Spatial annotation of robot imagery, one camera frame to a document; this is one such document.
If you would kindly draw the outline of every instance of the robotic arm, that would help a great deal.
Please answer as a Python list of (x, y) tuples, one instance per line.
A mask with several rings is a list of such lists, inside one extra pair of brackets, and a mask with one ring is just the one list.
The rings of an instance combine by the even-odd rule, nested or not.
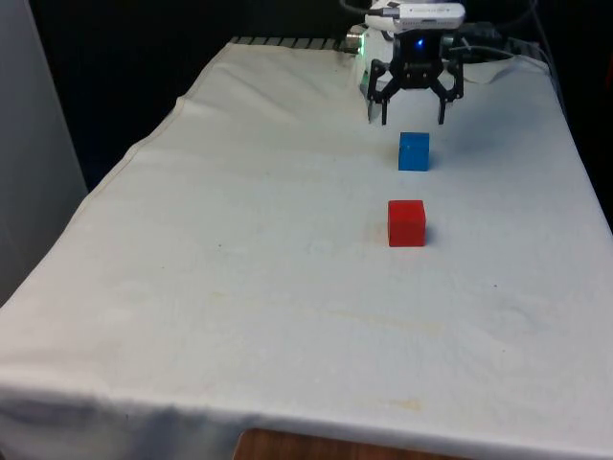
[[(373, 104), (381, 104), (381, 120), (387, 123), (387, 105), (400, 89), (431, 89), (439, 97), (439, 124), (446, 105), (464, 96), (462, 57), (451, 57), (447, 72), (454, 83), (446, 89), (439, 81), (444, 65), (443, 34), (458, 29), (465, 18), (459, 3), (436, 0), (379, 0), (365, 12), (370, 32), (363, 34), (360, 58), (368, 74), (369, 120)], [(346, 8), (344, 0), (341, 5)]]

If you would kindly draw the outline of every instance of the cube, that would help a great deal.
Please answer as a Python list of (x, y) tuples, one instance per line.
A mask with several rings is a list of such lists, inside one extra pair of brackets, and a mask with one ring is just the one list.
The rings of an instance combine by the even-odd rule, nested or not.
[(390, 201), (387, 231), (391, 247), (425, 246), (423, 201)]
[(428, 171), (429, 167), (430, 134), (425, 132), (400, 133), (398, 170)]

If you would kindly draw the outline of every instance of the blue cube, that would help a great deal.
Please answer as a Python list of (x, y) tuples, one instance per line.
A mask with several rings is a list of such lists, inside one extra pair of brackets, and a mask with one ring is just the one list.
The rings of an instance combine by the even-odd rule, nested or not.
[(428, 171), (430, 152), (423, 147), (405, 147), (398, 153), (399, 171)]
[(398, 170), (428, 171), (429, 164), (430, 134), (425, 132), (400, 133)]
[(401, 132), (400, 148), (426, 147), (430, 150), (430, 134), (427, 132)]

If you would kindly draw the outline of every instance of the red cube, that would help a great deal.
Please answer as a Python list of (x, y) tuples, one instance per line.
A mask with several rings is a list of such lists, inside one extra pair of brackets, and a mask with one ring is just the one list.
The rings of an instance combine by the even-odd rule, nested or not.
[(390, 246), (425, 246), (423, 201), (390, 201), (387, 233), (390, 237)]

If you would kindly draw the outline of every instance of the white wall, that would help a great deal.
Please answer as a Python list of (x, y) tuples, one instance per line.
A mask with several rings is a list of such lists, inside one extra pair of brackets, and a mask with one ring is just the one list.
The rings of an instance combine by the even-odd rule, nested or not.
[(27, 0), (0, 0), (0, 306), (84, 195)]

